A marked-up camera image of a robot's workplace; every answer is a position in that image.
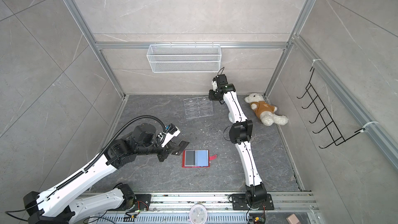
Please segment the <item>red card holder wallet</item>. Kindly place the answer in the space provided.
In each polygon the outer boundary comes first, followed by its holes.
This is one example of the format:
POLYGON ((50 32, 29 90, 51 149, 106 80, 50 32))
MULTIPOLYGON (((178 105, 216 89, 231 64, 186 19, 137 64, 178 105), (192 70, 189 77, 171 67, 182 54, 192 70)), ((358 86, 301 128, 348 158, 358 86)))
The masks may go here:
POLYGON ((217 159, 217 155, 211 156, 209 150, 184 150, 182 154, 183 168, 208 168, 210 162, 217 159))

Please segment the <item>grey credit card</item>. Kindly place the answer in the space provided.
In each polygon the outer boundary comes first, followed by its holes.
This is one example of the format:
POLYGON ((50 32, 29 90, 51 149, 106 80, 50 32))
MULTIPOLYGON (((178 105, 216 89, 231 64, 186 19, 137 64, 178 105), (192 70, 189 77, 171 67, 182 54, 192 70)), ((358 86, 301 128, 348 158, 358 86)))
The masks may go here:
POLYGON ((184 151, 184 167, 194 167, 196 166, 195 161, 196 151, 194 150, 185 150, 184 151))

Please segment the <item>blue credit card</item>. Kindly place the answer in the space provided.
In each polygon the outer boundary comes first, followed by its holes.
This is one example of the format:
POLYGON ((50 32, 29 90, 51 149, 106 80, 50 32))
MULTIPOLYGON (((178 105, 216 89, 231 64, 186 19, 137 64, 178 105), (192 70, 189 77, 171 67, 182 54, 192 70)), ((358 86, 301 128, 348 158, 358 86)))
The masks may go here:
POLYGON ((196 167, 209 167, 209 151, 196 150, 195 161, 196 167))

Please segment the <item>clear acrylic organizer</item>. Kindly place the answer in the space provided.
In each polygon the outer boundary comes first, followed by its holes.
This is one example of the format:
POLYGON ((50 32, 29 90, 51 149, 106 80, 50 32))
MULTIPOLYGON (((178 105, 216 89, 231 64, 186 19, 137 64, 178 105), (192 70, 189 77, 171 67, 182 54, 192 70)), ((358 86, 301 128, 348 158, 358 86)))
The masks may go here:
POLYGON ((195 119, 214 115, 212 101, 205 96, 184 99, 183 104, 186 119, 195 119))

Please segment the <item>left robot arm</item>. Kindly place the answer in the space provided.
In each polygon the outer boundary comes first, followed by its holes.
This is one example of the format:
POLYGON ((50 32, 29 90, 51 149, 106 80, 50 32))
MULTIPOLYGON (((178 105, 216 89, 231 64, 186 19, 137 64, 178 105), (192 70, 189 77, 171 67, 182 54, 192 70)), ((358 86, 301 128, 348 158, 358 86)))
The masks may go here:
POLYGON ((142 123, 124 135, 116 136, 100 153, 79 171, 48 190, 32 191, 25 195, 24 211, 29 224, 73 224, 102 211, 125 211, 137 206, 136 195, 127 184, 117 184, 111 191, 93 197, 80 195, 102 178, 137 156, 156 155, 163 162, 169 155, 179 156, 188 142, 172 141, 180 134, 173 124, 156 134, 152 124, 142 123))

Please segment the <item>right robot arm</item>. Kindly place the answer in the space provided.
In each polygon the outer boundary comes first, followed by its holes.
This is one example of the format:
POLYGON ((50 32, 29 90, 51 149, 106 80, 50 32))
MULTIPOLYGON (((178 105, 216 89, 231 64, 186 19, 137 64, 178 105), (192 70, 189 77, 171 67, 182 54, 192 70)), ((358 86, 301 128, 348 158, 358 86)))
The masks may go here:
POLYGON ((267 199, 267 191, 258 174, 251 150, 253 123, 245 116, 238 101, 236 89, 233 84, 228 83, 226 75, 215 76, 212 87, 213 89, 209 91, 209 99, 219 101, 221 104, 226 103, 229 110, 228 117, 232 123, 229 137, 239 153, 245 172, 246 202, 251 209, 259 208, 267 199))

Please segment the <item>white teddy bear brown shirt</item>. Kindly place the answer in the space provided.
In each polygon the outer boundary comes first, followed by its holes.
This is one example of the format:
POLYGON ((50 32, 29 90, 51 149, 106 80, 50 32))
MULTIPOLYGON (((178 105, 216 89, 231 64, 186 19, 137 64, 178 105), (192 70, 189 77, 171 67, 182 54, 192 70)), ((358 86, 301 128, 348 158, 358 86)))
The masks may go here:
POLYGON ((252 93, 244 100, 265 126, 286 125, 289 121, 286 116, 275 114, 277 107, 266 103, 262 94, 252 93))

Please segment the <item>white round clock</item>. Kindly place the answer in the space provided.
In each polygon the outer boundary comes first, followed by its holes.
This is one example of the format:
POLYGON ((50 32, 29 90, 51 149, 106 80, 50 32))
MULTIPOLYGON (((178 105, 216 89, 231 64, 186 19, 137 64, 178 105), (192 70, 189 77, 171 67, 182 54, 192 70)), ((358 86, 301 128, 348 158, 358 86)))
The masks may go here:
POLYGON ((195 204, 190 209, 189 221, 191 224, 205 224, 208 218, 208 212, 204 205, 195 204))

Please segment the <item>pink eraser block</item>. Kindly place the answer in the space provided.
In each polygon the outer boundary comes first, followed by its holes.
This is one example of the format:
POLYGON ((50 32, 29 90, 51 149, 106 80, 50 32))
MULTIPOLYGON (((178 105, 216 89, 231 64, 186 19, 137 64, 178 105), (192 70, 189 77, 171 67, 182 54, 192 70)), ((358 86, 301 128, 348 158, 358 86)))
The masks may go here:
POLYGON ((301 221, 295 214, 291 214, 286 218, 288 224, 301 224, 301 221))

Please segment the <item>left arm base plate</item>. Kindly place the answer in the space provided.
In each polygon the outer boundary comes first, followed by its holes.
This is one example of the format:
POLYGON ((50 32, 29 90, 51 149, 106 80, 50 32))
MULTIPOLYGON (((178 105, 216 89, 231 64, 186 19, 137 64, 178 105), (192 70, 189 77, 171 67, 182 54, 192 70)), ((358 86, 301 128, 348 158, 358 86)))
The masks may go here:
POLYGON ((149 210, 151 198, 151 194, 137 194, 133 198, 127 200, 125 209, 129 211, 149 210))

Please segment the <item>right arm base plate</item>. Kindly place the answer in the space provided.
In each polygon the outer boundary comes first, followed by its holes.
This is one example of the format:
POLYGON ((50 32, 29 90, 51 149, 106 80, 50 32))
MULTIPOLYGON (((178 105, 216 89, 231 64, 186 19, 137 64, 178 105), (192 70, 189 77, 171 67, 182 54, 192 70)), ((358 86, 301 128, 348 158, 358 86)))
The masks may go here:
POLYGON ((265 199, 253 204, 247 201, 245 194, 231 194, 229 195, 229 201, 232 203, 234 211, 243 211, 249 209, 271 211, 275 209, 273 199, 270 194, 267 194, 265 199))

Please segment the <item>black wall hook rack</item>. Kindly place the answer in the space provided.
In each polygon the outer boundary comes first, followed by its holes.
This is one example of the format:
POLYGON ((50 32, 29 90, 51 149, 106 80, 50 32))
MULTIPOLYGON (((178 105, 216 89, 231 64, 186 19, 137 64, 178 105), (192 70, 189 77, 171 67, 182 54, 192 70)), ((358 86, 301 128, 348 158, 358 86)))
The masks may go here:
POLYGON ((336 124, 334 118, 332 117, 331 112, 328 110, 326 104, 323 102, 321 99, 319 93, 315 89, 315 87, 312 84, 312 78, 314 76, 315 68, 311 67, 310 69, 310 78, 308 80, 307 85, 305 86, 305 91, 301 96, 297 96, 296 98, 298 100, 302 100, 306 97, 308 97, 311 101, 306 105, 302 106, 301 108, 303 110, 307 110, 311 107, 314 107, 316 110, 316 117, 314 120, 309 120, 308 122, 310 124, 315 124, 317 122, 322 123, 322 128, 319 129, 318 131, 312 131, 313 134, 320 134, 324 130, 327 131, 328 135, 331 138, 331 143, 324 145, 324 146, 319 146, 320 149, 327 149, 330 146, 340 146, 344 143, 346 143, 348 140, 358 136, 359 134, 362 134, 366 131, 365 127, 361 127, 360 129, 354 131, 353 135, 351 135, 348 138, 345 138, 340 131, 338 125, 336 124))

